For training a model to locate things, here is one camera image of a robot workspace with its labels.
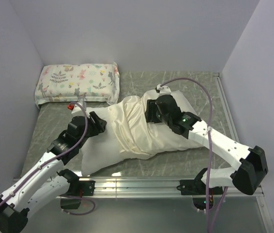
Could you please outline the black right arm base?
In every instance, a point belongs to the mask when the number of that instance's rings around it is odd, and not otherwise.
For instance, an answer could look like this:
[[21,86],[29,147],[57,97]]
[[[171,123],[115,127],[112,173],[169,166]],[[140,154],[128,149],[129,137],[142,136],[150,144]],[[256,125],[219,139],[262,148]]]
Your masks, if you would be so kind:
[[[206,185],[201,181],[204,174],[207,173],[207,168],[202,169],[197,176],[191,180],[180,180],[179,185],[176,187],[181,192],[182,196],[202,196],[206,195]],[[215,187],[209,189],[209,201],[211,209],[214,206],[214,195],[223,194],[222,187]],[[206,211],[206,197],[196,198],[193,197],[193,205],[198,211]]]

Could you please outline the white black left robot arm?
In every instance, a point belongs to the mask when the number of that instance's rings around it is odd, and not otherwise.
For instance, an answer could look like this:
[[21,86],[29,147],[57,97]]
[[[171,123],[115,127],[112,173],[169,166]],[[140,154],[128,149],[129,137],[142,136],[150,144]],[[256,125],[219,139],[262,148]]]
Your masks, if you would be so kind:
[[35,212],[58,196],[81,199],[79,176],[64,166],[90,137],[105,132],[106,125],[95,112],[72,118],[38,162],[0,194],[0,232],[21,232]]

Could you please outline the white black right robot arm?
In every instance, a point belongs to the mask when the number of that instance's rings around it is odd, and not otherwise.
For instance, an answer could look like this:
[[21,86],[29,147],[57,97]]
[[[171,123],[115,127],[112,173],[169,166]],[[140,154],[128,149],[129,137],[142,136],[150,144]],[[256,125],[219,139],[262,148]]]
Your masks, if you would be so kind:
[[204,169],[195,178],[195,188],[206,194],[216,187],[235,187],[246,195],[253,195],[268,173],[264,149],[240,144],[208,126],[197,115],[183,112],[171,95],[162,95],[146,103],[148,123],[164,123],[173,132],[196,142],[229,163],[228,168]]

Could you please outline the cream satin pillowcase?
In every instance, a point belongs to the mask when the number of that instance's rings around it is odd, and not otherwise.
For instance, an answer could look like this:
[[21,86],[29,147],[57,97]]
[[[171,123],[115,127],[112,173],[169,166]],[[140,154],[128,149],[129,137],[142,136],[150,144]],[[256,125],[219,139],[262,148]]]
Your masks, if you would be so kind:
[[165,151],[187,150],[202,147],[201,144],[175,134],[164,123],[147,123],[145,119],[148,100],[155,100],[155,90],[142,97],[128,96],[121,102],[105,108],[107,125],[117,140],[113,155],[119,160],[149,159]]

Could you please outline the white pillow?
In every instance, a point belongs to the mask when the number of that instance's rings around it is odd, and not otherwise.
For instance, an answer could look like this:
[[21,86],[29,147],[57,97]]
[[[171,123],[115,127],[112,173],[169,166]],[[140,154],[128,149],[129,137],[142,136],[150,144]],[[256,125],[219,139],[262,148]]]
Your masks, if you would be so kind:
[[112,128],[107,107],[88,108],[107,122],[105,132],[90,137],[81,148],[82,176],[89,176],[102,168],[117,164],[126,158],[126,151],[122,148]]

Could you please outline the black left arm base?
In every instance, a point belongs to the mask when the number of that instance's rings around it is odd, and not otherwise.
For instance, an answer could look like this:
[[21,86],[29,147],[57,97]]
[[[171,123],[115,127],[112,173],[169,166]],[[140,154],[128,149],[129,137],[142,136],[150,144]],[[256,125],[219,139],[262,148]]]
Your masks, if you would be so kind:
[[[95,190],[95,181],[78,181],[70,184],[68,191],[60,195],[61,210],[69,215],[84,216],[92,213],[96,208],[96,203],[88,198],[92,197]],[[89,203],[91,209],[84,213],[73,213],[70,210],[78,210],[82,202]]]

